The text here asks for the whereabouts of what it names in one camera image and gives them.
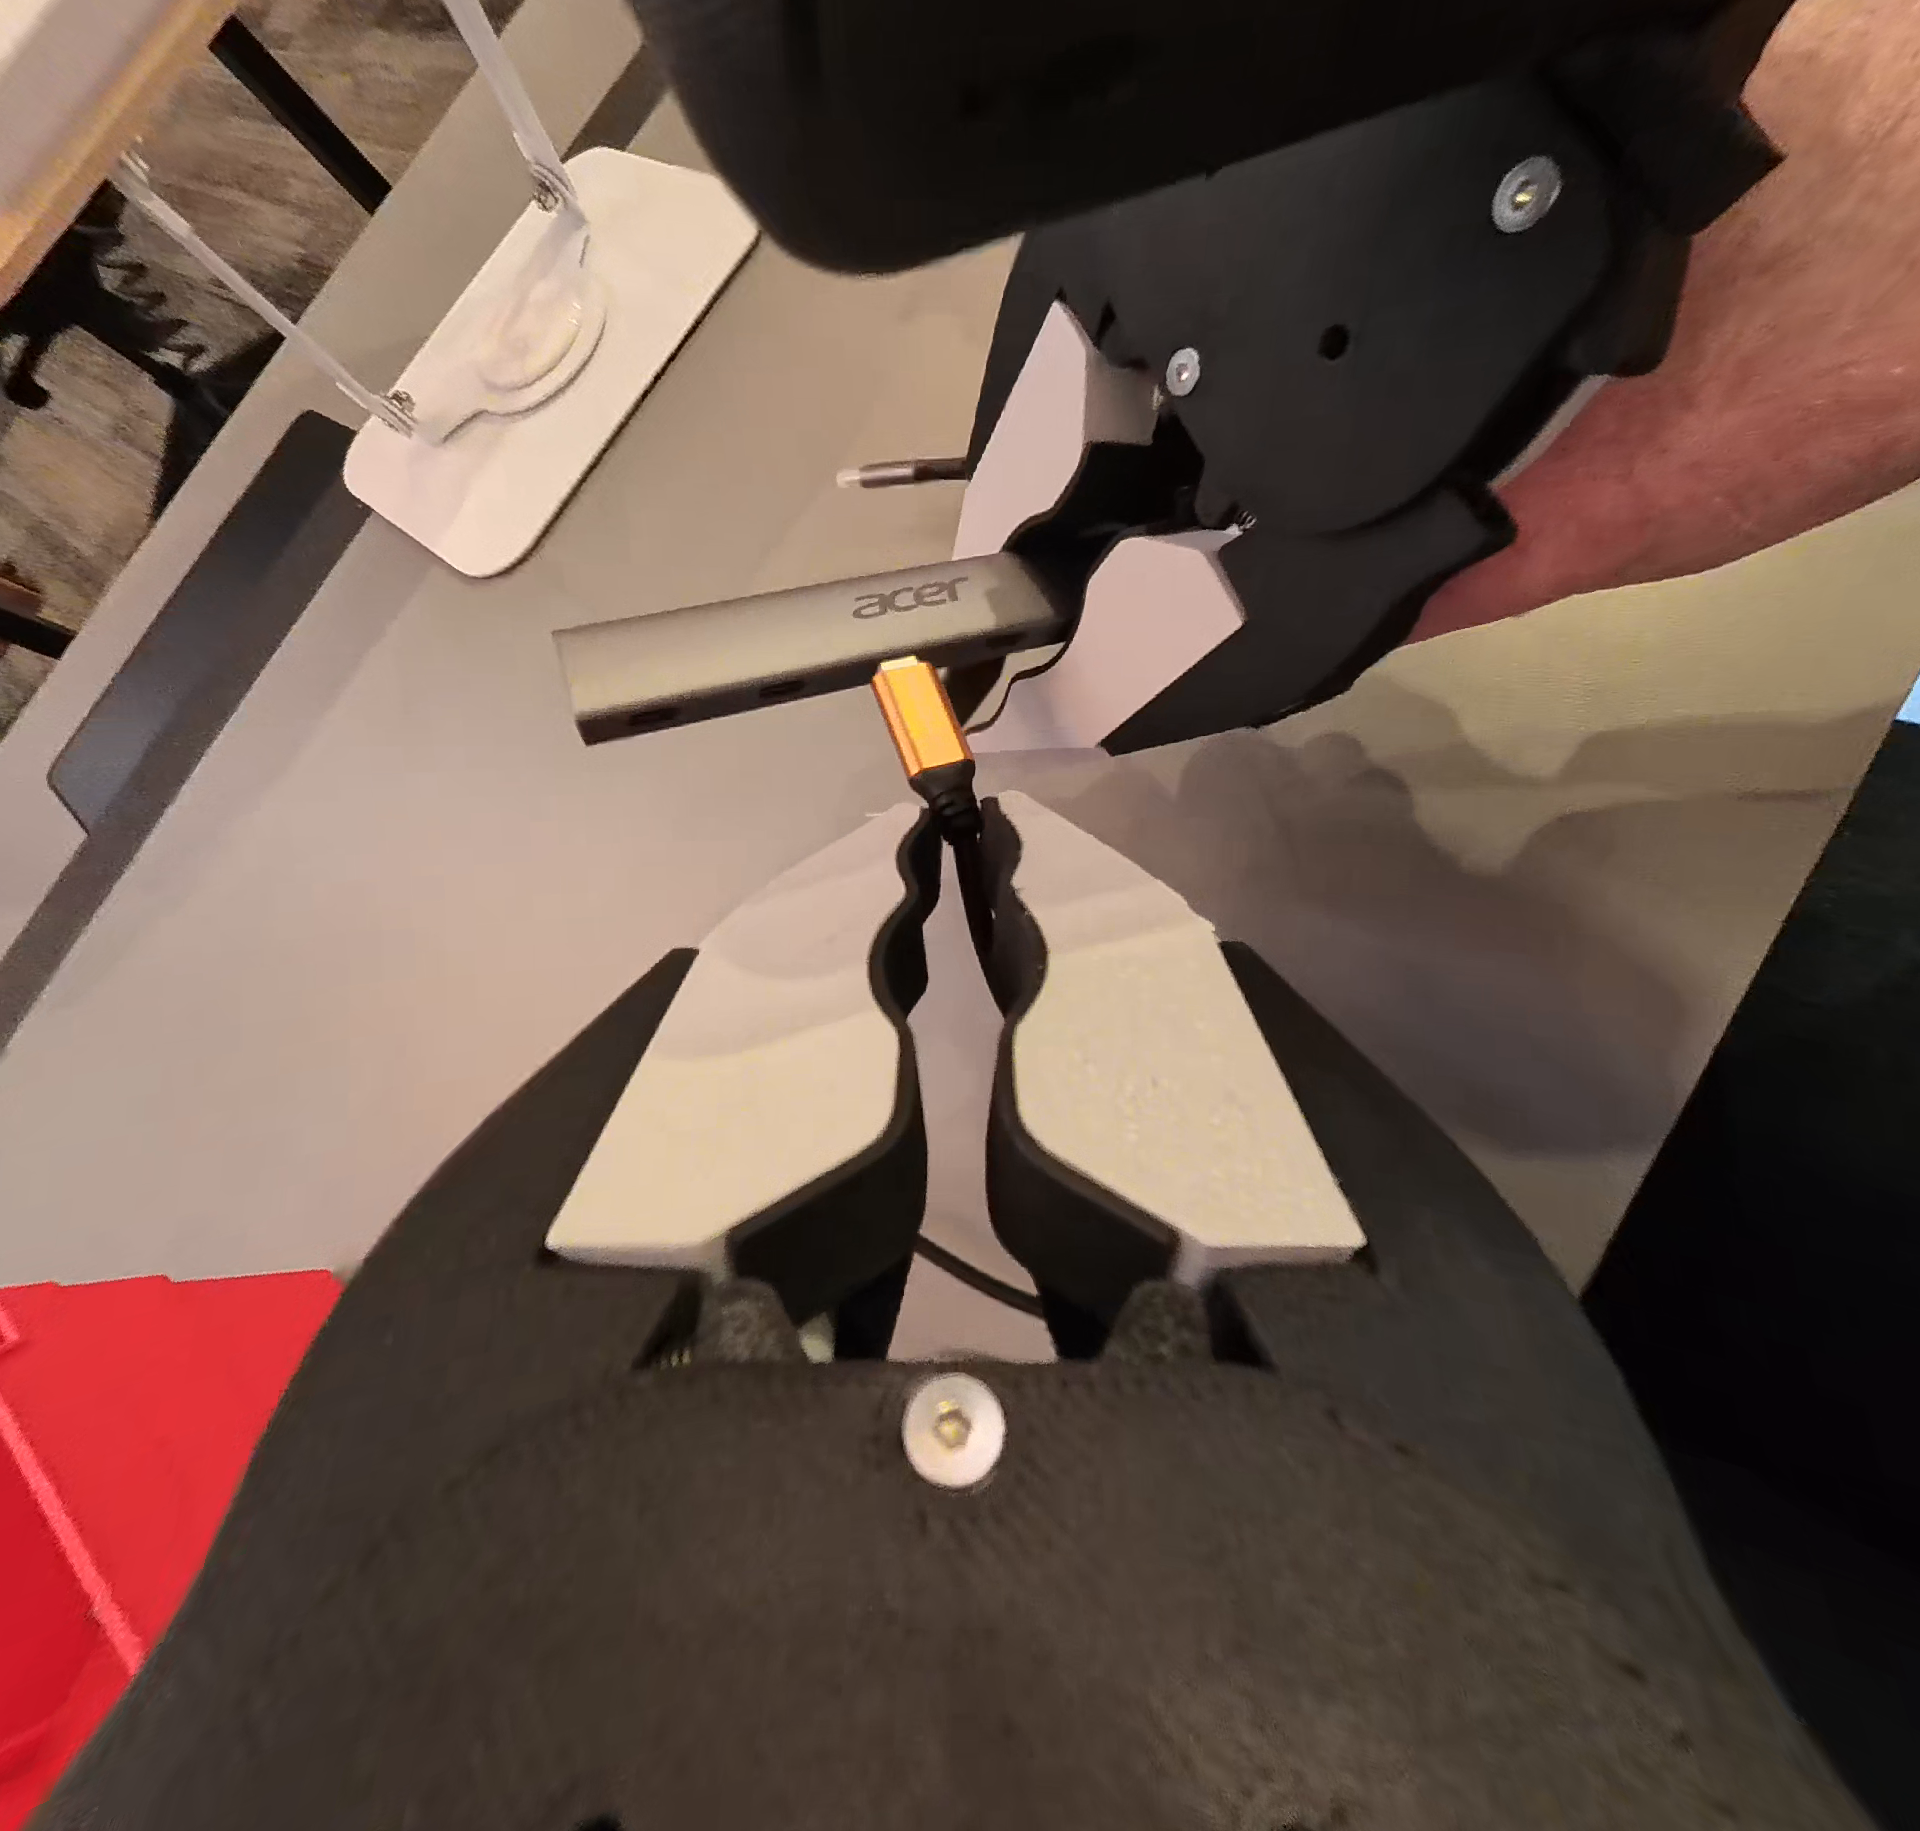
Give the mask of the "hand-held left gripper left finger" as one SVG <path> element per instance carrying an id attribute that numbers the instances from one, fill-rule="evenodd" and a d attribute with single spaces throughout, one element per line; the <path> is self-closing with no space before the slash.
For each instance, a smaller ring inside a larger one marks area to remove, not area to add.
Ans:
<path id="1" fill-rule="evenodd" d="M 551 1222 L 588 1266 L 770 1287 L 838 1354 L 886 1354 L 928 1204 L 912 1011 L 944 843 L 897 804 L 693 950 Z"/>

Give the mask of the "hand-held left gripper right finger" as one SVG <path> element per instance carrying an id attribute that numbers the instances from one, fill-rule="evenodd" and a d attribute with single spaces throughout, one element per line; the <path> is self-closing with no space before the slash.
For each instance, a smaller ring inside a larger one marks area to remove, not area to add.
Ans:
<path id="1" fill-rule="evenodd" d="M 1149 1287 L 1207 1306 L 1233 1274 L 1358 1263 L 1357 1208 L 1217 929 L 1023 790 L 983 806 L 979 862 L 1004 1018 L 991 1222 L 1054 1350 L 1099 1353 Z"/>

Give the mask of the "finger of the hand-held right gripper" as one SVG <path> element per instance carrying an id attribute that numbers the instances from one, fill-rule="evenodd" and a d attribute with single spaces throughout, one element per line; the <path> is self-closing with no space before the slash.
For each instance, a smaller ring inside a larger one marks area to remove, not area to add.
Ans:
<path id="1" fill-rule="evenodd" d="M 1125 722 L 1244 626 L 1224 566 L 1241 533 L 1134 536 L 1110 549 L 1067 640 L 1008 663 L 981 712 L 981 748 L 1110 748 Z"/>
<path id="2" fill-rule="evenodd" d="M 1188 522 L 1198 472 L 1183 428 L 1161 410 L 1163 386 L 1106 363 L 1063 302 L 1050 302 L 1029 334 L 1011 326 L 1005 302 L 991 363 L 1010 363 L 1013 376 L 975 411 L 981 441 L 953 560 L 1021 558 L 1070 602 L 1072 635 L 1110 549 L 1198 530 Z"/>

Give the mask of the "short dark grey usb hub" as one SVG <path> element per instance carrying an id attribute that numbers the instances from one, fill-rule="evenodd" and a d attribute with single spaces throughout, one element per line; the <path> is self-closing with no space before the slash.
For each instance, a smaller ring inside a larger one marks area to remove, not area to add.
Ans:
<path id="1" fill-rule="evenodd" d="M 1073 616 L 1004 551 L 568 626 L 555 645 L 594 745 L 862 687 L 897 657 L 1001 663 L 1063 642 Z"/>

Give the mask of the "red plastic bin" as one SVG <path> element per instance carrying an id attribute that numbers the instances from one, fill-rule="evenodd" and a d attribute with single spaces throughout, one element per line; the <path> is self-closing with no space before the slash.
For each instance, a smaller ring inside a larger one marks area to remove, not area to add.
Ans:
<path id="1" fill-rule="evenodd" d="M 3 1825 L 163 1638 L 301 1360 L 327 1270 L 3 1290 Z"/>

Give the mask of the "person's right hand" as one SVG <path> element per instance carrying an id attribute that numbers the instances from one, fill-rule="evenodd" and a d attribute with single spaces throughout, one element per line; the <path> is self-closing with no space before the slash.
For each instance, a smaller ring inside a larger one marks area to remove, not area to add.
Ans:
<path id="1" fill-rule="evenodd" d="M 1711 227 L 1666 365 L 1506 489 L 1413 640 L 1719 570 L 1918 472 L 1918 0 L 1798 0 L 1748 81 L 1786 163 Z"/>

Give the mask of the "white document stand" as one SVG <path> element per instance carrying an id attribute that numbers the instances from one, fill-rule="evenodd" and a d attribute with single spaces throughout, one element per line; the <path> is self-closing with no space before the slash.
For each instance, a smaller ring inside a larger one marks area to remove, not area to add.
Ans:
<path id="1" fill-rule="evenodd" d="M 719 177 L 620 148 L 563 159 L 481 0 L 442 0 L 511 126 L 532 200 L 396 383 L 368 388 L 153 187 L 124 196 L 367 415 L 346 489 L 468 579 L 518 566 L 759 237 Z"/>

